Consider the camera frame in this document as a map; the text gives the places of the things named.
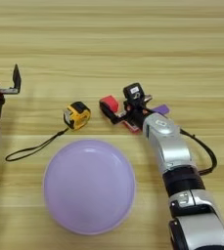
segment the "purple bowl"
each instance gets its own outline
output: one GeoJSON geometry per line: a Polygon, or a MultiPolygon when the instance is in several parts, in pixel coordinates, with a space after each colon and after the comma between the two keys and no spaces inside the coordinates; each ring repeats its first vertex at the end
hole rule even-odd
{"type": "Polygon", "coordinates": [[[49,163],[43,186],[52,217],[81,234],[117,227],[128,215],[135,195],[131,164],[118,149],[96,140],[62,148],[49,163]]]}

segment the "black cable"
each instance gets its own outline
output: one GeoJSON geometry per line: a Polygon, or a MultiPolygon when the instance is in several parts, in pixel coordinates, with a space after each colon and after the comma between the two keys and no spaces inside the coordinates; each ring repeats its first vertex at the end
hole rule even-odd
{"type": "Polygon", "coordinates": [[[190,133],[188,133],[187,131],[185,131],[183,129],[180,129],[180,133],[182,135],[190,137],[191,139],[196,141],[208,153],[208,155],[211,159],[211,167],[209,167],[207,169],[200,170],[199,173],[201,176],[210,174],[217,166],[217,158],[216,158],[216,155],[214,154],[214,152],[205,143],[203,143],[200,139],[198,139],[196,137],[196,135],[191,135],[190,133]]]}
{"type": "Polygon", "coordinates": [[[32,154],[40,151],[41,149],[43,149],[45,146],[47,146],[48,144],[50,144],[53,140],[55,140],[57,137],[63,135],[69,128],[65,128],[64,130],[58,132],[56,135],[54,135],[53,137],[51,137],[50,139],[48,139],[47,141],[45,141],[43,144],[39,145],[39,146],[32,146],[32,147],[28,147],[28,148],[24,148],[24,149],[21,149],[21,150],[18,150],[16,152],[13,152],[9,155],[6,156],[6,161],[17,161],[17,160],[21,160],[21,159],[24,159],[26,157],[29,157],[31,156],[32,154]],[[33,151],[34,152],[31,152],[31,153],[28,153],[28,154],[25,154],[25,155],[22,155],[20,157],[16,157],[16,158],[12,158],[12,156],[16,155],[16,154],[19,154],[19,153],[23,153],[23,152],[27,152],[27,151],[33,151]]]}

